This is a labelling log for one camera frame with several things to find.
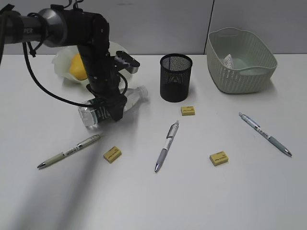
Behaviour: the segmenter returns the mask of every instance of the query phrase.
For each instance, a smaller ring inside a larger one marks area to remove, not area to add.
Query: eraser
[[[193,106],[181,107],[181,114],[183,116],[195,115],[195,109]]]
[[[109,162],[112,163],[121,155],[121,151],[114,146],[108,152],[104,154],[104,158]]]
[[[228,157],[224,151],[212,154],[210,160],[214,166],[228,162]]]

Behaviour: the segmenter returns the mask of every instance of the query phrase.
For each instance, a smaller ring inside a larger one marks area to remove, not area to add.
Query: pen tip
[[[288,157],[292,157],[292,153],[291,153],[289,150],[285,149],[285,150],[284,150],[284,153],[285,153]]]
[[[154,168],[154,172],[157,173],[160,169],[160,165],[159,164],[156,164],[155,165],[155,168]]]
[[[40,165],[38,165],[38,169],[43,169],[43,168],[45,168],[46,167],[46,164],[43,162],[43,163],[41,163]]]

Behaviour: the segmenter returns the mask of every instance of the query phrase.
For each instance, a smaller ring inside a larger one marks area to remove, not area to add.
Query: gray wall
[[[1,0],[23,15],[67,0]],[[85,0],[80,7],[102,14],[110,40],[131,54],[203,54],[212,0]],[[257,34],[273,53],[307,53],[306,0],[216,0],[210,31],[237,27]],[[54,54],[57,48],[41,47]],[[6,54],[21,54],[20,44]]]
[[[216,0],[210,31],[223,27],[254,32],[275,54],[307,53],[306,0]]]
[[[22,15],[67,5],[67,0],[1,0],[15,5]],[[203,53],[212,0],[85,0],[88,12],[102,14],[110,23],[110,40],[132,54]],[[41,47],[38,53],[53,54]],[[6,54],[21,54],[21,44],[7,45]]]

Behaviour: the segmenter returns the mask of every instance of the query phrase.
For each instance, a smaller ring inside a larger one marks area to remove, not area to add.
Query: clear plastic bottle
[[[138,101],[146,100],[148,97],[148,91],[145,86],[140,86],[136,89],[127,89],[125,96],[127,97],[127,103],[124,107],[124,112],[131,109]],[[84,104],[96,103],[96,98],[83,102]],[[86,127],[93,126],[99,122],[111,117],[110,113],[104,107],[100,108],[85,108],[78,107],[80,117]]]

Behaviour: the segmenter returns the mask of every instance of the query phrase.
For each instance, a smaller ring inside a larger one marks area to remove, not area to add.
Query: pen holder
[[[168,102],[181,102],[189,94],[192,60],[183,54],[161,58],[160,95]]]

